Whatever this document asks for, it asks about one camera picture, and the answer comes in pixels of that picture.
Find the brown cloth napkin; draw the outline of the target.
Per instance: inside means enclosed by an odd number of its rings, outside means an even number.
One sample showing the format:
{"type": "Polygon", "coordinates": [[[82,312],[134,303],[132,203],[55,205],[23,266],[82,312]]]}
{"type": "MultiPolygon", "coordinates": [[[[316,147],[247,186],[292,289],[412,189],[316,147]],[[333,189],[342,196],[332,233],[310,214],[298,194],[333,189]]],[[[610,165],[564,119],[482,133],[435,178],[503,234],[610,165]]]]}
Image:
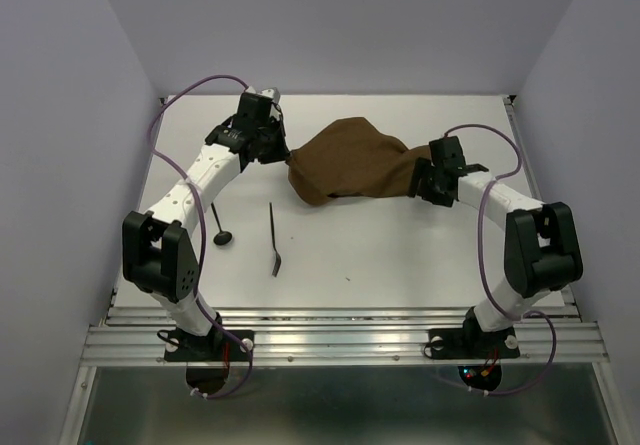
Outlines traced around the brown cloth napkin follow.
{"type": "Polygon", "coordinates": [[[363,117],[343,118],[291,152],[288,180],[311,206],[343,197],[399,197],[409,190],[415,162],[430,157],[427,145],[409,148],[363,117]]]}

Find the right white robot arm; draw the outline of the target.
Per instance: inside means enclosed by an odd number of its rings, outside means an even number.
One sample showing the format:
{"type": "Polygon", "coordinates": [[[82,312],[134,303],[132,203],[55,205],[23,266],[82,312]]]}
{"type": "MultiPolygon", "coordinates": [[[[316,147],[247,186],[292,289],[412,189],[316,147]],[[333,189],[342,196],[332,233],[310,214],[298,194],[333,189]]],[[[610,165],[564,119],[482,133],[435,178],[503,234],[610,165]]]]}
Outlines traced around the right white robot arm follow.
{"type": "Polygon", "coordinates": [[[543,203],[501,183],[480,164],[467,163],[460,141],[445,136],[417,160],[408,194],[438,206],[461,203],[478,212],[477,230],[490,220],[504,233],[503,277],[472,307],[463,323],[432,328],[424,348],[434,360],[520,355],[514,326],[552,292],[579,280],[583,261],[570,207],[543,203]]]}

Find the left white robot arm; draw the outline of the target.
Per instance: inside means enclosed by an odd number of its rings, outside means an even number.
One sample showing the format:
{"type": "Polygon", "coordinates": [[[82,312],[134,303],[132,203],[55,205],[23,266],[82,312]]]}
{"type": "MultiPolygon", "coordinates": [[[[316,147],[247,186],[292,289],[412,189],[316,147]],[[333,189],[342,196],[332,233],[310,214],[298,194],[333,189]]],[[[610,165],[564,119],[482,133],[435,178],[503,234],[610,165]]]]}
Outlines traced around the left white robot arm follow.
{"type": "Polygon", "coordinates": [[[252,162],[285,161],[284,118],[277,89],[247,89],[237,110],[205,138],[194,163],[145,212],[130,212],[122,224],[125,280],[150,295],[175,322],[163,335],[168,361],[212,361],[232,336],[198,290],[202,266],[192,245],[204,231],[205,209],[252,162]]]}

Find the black spoon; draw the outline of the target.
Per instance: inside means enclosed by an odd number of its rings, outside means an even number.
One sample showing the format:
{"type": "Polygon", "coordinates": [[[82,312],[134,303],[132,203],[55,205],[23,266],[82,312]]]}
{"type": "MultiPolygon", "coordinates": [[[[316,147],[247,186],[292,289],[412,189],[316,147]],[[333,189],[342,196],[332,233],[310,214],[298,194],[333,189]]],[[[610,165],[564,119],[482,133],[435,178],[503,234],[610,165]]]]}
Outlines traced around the black spoon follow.
{"type": "Polygon", "coordinates": [[[223,246],[229,245],[233,240],[233,234],[222,227],[219,214],[217,212],[217,209],[214,203],[211,203],[211,210],[214,216],[215,223],[218,228],[218,232],[215,234],[213,238],[214,245],[217,247],[223,247],[223,246]]]}

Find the black fork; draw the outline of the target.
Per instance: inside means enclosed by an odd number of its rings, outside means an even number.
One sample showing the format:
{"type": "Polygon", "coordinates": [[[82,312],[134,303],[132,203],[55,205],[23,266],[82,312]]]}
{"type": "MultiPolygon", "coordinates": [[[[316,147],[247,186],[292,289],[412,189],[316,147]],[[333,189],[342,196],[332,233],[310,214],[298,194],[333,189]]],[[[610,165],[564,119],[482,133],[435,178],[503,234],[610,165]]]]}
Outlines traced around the black fork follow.
{"type": "Polygon", "coordinates": [[[274,264],[272,269],[272,277],[277,277],[281,268],[282,258],[277,249],[276,244],[276,229],[275,229],[275,217],[274,217],[274,209],[273,203],[269,202],[269,223],[270,223],[270,237],[271,237],[271,246],[274,254],[274,264]]]}

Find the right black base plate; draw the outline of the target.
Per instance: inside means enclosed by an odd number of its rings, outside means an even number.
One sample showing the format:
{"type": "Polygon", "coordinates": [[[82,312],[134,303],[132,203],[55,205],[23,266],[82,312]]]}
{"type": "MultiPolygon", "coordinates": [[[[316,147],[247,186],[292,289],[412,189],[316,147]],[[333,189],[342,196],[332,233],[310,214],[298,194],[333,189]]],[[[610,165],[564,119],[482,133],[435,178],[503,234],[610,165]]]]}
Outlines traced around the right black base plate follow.
{"type": "Polygon", "coordinates": [[[516,359],[520,357],[513,327],[496,332],[465,331],[462,327],[435,328],[427,333],[422,352],[433,360],[516,359]]]}

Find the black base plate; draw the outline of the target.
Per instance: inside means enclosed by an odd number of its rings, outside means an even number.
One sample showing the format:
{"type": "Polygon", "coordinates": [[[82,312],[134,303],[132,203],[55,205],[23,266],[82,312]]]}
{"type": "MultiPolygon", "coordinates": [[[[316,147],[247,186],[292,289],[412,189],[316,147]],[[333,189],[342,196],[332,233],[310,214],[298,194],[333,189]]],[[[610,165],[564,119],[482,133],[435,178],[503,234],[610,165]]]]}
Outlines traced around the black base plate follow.
{"type": "Polygon", "coordinates": [[[235,341],[214,329],[206,337],[190,335],[178,328],[161,329],[156,336],[165,345],[164,360],[169,363],[249,361],[235,341]]]}
{"type": "Polygon", "coordinates": [[[427,333],[422,352],[433,360],[516,359],[520,357],[513,327],[496,332],[465,331],[462,327],[435,328],[427,333]]]}

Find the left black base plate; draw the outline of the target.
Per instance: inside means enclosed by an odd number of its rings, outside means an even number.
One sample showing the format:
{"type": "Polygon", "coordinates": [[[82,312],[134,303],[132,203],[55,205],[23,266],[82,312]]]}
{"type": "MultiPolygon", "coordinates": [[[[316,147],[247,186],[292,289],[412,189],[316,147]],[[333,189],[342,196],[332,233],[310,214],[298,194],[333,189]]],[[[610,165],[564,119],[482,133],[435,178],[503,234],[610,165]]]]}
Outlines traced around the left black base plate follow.
{"type": "Polygon", "coordinates": [[[249,361],[235,341],[214,329],[206,337],[190,335],[178,328],[161,329],[156,336],[165,345],[164,360],[169,363],[249,361]]]}

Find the aluminium frame rail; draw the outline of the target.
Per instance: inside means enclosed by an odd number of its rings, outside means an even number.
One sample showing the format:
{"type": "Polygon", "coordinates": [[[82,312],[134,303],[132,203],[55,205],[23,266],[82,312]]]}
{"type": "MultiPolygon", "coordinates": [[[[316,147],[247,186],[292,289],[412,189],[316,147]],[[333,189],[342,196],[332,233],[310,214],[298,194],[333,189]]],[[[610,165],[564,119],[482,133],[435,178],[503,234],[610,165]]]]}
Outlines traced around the aluminium frame rail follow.
{"type": "MultiPolygon", "coordinates": [[[[602,363],[609,355],[598,325],[584,322],[572,306],[550,308],[552,321],[516,325],[520,362],[602,363]],[[556,339],[557,346],[551,341],[556,339]]],[[[461,308],[233,309],[221,310],[224,326],[255,334],[258,367],[427,365],[422,346],[435,328],[458,326],[461,308]]],[[[106,322],[89,329],[84,366],[164,366],[159,329],[171,321],[159,308],[115,307],[106,322]]]]}

